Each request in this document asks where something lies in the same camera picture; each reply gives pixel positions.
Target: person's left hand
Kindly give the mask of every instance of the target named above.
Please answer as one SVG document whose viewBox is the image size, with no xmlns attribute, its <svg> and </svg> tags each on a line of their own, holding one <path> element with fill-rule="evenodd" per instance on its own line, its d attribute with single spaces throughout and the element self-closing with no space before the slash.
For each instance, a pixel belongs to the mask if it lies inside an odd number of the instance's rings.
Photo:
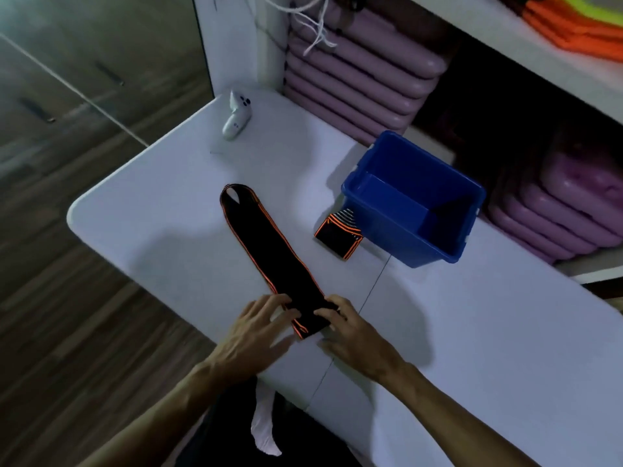
<svg viewBox="0 0 623 467">
<path fill-rule="evenodd" d="M 289 309 L 270 321 L 278 307 L 291 301 L 287 295 L 279 294 L 263 295 L 248 303 L 229 334 L 191 375 L 208 376 L 225 389 L 268 369 L 297 340 L 292 334 L 273 345 L 292 320 L 301 316 L 298 309 Z"/>
</svg>

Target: white plastic device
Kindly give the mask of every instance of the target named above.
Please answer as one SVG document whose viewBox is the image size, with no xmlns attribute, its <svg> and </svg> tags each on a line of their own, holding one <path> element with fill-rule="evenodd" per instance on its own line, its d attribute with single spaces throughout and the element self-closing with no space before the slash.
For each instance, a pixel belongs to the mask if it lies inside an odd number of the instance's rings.
<svg viewBox="0 0 623 467">
<path fill-rule="evenodd" d="M 229 97 L 229 107 L 232 114 L 223 126 L 223 138 L 234 139 L 251 119 L 251 101 L 243 94 L 232 90 Z"/>
</svg>

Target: person's right hand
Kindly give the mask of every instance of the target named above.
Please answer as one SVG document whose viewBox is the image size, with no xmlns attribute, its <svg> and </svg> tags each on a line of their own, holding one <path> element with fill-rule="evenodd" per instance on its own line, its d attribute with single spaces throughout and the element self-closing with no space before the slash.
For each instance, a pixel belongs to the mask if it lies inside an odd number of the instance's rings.
<svg viewBox="0 0 623 467">
<path fill-rule="evenodd" d="M 331 323 L 334 333 L 320 345 L 371 380 L 386 385 L 404 365 L 398 351 L 359 316 L 346 298 L 331 295 L 326 299 L 338 306 L 339 313 L 328 308 L 314 311 Z"/>
</svg>

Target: blue container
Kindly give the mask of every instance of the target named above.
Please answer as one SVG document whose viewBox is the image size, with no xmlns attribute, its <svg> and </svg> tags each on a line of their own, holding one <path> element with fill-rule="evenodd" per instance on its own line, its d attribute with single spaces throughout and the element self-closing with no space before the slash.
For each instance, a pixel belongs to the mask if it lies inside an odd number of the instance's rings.
<svg viewBox="0 0 623 467">
<path fill-rule="evenodd" d="M 342 184 L 362 234 L 409 267 L 455 263 L 485 190 L 396 133 L 385 131 Z"/>
</svg>

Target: white line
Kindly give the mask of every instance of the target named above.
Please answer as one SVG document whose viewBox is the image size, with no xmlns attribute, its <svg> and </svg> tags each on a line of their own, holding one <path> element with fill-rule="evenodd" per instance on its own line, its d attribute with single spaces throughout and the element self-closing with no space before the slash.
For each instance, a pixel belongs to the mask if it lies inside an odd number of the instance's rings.
<svg viewBox="0 0 623 467">
<path fill-rule="evenodd" d="M 97 109 L 97 111 L 99 111 L 100 113 L 102 113 L 105 117 L 107 117 L 109 120 L 111 120 L 114 124 L 116 124 L 117 126 L 119 126 L 123 131 L 125 131 L 126 133 L 128 133 L 130 136 L 132 136 L 134 139 L 136 139 L 138 142 L 140 142 L 141 144 L 143 144 L 146 148 L 149 147 L 149 144 L 147 142 L 145 142 L 144 140 L 142 140 L 141 138 L 139 138 L 136 134 L 134 134 L 132 131 L 130 131 L 126 126 L 122 125 L 119 121 L 117 121 L 114 117 L 110 116 L 104 109 L 101 109 L 97 104 L 95 104 L 93 101 L 91 101 L 86 95 L 84 95 L 80 90 L 78 90 L 76 87 L 74 87 L 72 84 L 70 84 L 67 80 L 65 80 L 63 77 L 61 77 L 59 74 L 57 74 L 54 70 L 52 70 L 51 68 L 49 68 L 47 65 L 45 65 L 44 63 L 40 62 L 35 56 L 33 56 L 32 54 L 30 54 L 27 50 L 22 49 L 18 44 L 15 44 L 11 39 L 7 38 L 4 34 L 0 33 L 0 38 L 4 39 L 5 42 L 7 42 L 8 44 L 10 44 L 13 48 L 15 48 L 16 50 L 20 51 L 20 53 L 22 53 L 23 55 L 25 55 L 27 58 L 29 58 L 30 60 L 32 60 L 33 62 L 35 62 L 35 64 L 39 65 L 43 70 L 45 70 L 46 72 L 48 72 L 51 76 L 53 76 L 54 78 L 56 78 L 56 80 L 58 80 L 59 82 L 61 82 L 63 85 L 65 85 L 68 89 L 70 89 L 71 91 L 73 91 L 76 95 L 80 96 L 82 98 L 82 100 L 86 101 L 87 103 L 89 103 L 91 106 L 93 106 L 93 108 Z"/>
</svg>

